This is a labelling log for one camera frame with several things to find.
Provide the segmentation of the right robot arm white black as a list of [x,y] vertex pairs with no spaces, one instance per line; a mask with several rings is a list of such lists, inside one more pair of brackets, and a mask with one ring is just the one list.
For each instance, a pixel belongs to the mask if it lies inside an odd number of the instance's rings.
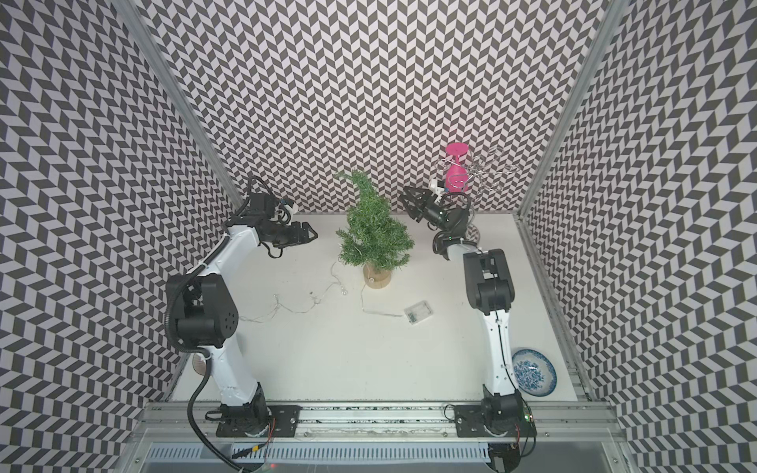
[[516,382],[512,358],[510,319],[516,291],[506,254],[500,248],[483,250],[467,238],[472,200],[464,192],[439,196],[429,188],[406,186],[399,201],[412,220],[425,221],[437,231],[432,240],[434,254],[462,269],[467,301],[480,315],[487,341],[479,408],[485,432],[493,437],[535,439],[532,410]]

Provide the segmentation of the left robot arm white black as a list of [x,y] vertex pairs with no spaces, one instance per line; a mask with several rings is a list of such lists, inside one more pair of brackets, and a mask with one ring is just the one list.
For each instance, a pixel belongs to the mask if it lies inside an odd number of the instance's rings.
[[269,445],[276,418],[261,383],[242,359],[236,335],[240,312],[226,279],[258,248],[285,250],[319,236],[309,223],[294,220],[294,201],[276,196],[262,177],[250,173],[246,185],[246,198],[225,222],[220,242],[189,272],[168,279],[163,317],[170,345],[181,354],[199,356],[205,364],[202,380],[186,404],[189,427],[216,458],[236,472],[246,467],[213,445],[197,423],[194,408],[202,390],[210,380],[217,382],[222,402],[212,418],[238,437],[261,437]]

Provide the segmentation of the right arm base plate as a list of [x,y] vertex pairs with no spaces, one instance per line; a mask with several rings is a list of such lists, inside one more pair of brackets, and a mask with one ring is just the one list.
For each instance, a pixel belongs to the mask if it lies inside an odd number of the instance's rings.
[[537,430],[526,414],[485,414],[480,404],[451,404],[459,438],[535,438]]

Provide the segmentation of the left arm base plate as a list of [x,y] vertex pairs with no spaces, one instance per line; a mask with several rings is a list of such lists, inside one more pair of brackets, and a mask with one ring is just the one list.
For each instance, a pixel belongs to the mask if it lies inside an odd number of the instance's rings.
[[219,438],[293,438],[299,425],[302,407],[299,405],[273,405],[270,407],[226,406],[221,405],[218,412],[216,436]]

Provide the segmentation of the small green christmas tree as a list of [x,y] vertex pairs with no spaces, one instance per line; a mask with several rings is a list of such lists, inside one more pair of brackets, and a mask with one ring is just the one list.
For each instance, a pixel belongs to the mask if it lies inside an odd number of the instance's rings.
[[361,267],[369,288],[384,289],[392,272],[409,262],[415,242],[407,227],[392,217],[390,201],[378,193],[366,173],[340,171],[336,176],[358,192],[357,203],[347,210],[347,228],[336,232],[341,238],[339,259]]

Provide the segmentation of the clear battery box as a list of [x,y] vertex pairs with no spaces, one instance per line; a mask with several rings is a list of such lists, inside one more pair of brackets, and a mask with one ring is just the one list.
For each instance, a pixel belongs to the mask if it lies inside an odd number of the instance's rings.
[[426,301],[421,301],[411,307],[407,307],[404,309],[404,313],[411,325],[418,324],[434,314],[433,309],[431,309],[429,303]]

